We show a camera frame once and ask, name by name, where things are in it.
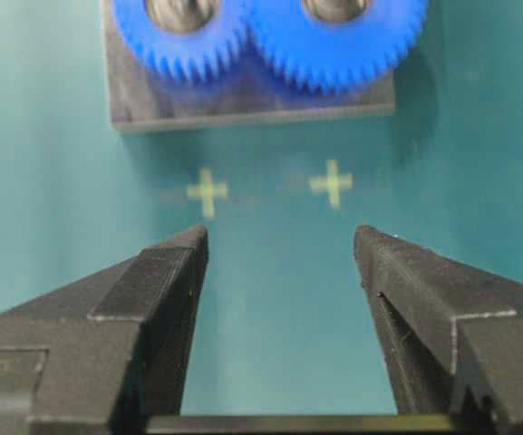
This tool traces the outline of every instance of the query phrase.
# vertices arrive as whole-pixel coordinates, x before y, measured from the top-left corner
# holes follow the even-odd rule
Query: green table surface
[[[431,0],[395,116],[124,137],[99,3],[0,2],[0,311],[204,220],[183,411],[394,412],[356,226],[523,282],[523,1]],[[339,208],[310,189],[328,160]]]

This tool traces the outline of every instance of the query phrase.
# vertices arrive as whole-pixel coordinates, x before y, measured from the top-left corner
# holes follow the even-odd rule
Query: blue gear
[[[175,82],[218,77],[237,61],[247,42],[248,0],[222,0],[215,16],[189,34],[167,32],[154,24],[144,0],[112,0],[112,11],[134,55]]]
[[[415,44],[428,0],[373,0],[357,18],[329,24],[302,0],[259,0],[251,16],[255,44],[277,75],[299,89],[361,89],[381,78]]]

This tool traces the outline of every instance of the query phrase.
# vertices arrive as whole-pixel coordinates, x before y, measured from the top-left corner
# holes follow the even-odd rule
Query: yellow cross mark
[[[309,179],[309,187],[314,193],[327,192],[330,197],[330,205],[334,210],[338,210],[342,206],[341,191],[353,187],[352,174],[339,175],[337,160],[328,160],[327,177]]]
[[[208,168],[200,170],[200,184],[187,187],[187,196],[190,199],[203,201],[203,216],[207,219],[215,218],[215,198],[228,198],[227,183],[213,183],[213,173]]]

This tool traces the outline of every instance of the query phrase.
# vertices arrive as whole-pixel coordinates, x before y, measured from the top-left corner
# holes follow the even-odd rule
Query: metal hub
[[[303,0],[305,8],[327,23],[347,23],[361,15],[373,0]]]
[[[150,19],[164,30],[187,34],[215,15],[221,0],[145,0]]]

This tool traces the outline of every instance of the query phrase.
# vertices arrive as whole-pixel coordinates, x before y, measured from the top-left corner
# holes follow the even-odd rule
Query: meshing gears
[[[300,90],[361,89],[416,42],[428,0],[112,0],[126,44],[176,82],[206,82],[240,58],[247,28],[266,64]]]

